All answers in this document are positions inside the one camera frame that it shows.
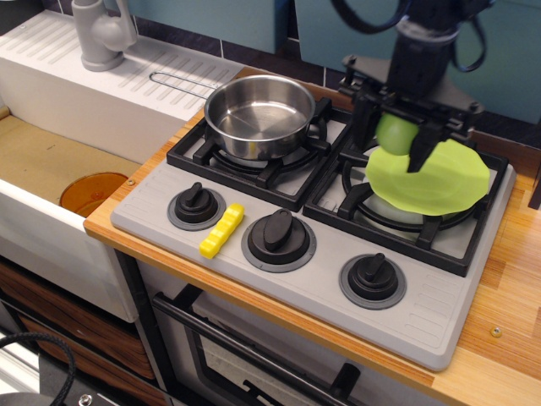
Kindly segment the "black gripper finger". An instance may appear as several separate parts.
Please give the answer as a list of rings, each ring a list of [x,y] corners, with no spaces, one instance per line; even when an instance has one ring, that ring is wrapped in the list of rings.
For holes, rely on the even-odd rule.
[[[352,138],[358,148],[365,148],[373,140],[381,118],[380,105],[365,95],[356,95],[352,112]]]
[[[408,173],[418,173],[445,135],[445,125],[427,121],[419,126],[409,150]]]

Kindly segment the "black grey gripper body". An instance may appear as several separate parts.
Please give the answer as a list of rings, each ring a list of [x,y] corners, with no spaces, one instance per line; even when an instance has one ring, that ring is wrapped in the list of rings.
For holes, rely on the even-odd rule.
[[[442,123],[442,140],[454,132],[466,137],[484,106],[451,81],[446,73],[450,62],[449,45],[400,36],[390,59],[345,56],[340,92],[350,96],[352,104],[356,95],[367,96],[380,105],[381,117],[388,112],[418,126],[427,121]]]

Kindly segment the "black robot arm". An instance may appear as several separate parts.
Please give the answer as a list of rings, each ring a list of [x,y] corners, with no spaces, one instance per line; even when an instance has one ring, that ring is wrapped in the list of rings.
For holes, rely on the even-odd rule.
[[[377,34],[395,28],[397,37],[390,60],[344,57],[346,69],[339,91],[350,96],[352,125],[359,130],[356,143],[365,147],[376,135],[384,114],[417,125],[418,132],[406,148],[408,172],[418,172],[438,143],[468,140],[473,120],[483,107],[455,87],[446,75],[448,66],[469,73],[486,56],[486,37],[478,16],[490,1],[400,1],[384,23],[361,19],[345,1],[333,7],[350,28]],[[472,24],[481,53],[469,66],[459,63],[456,39],[464,23]]]

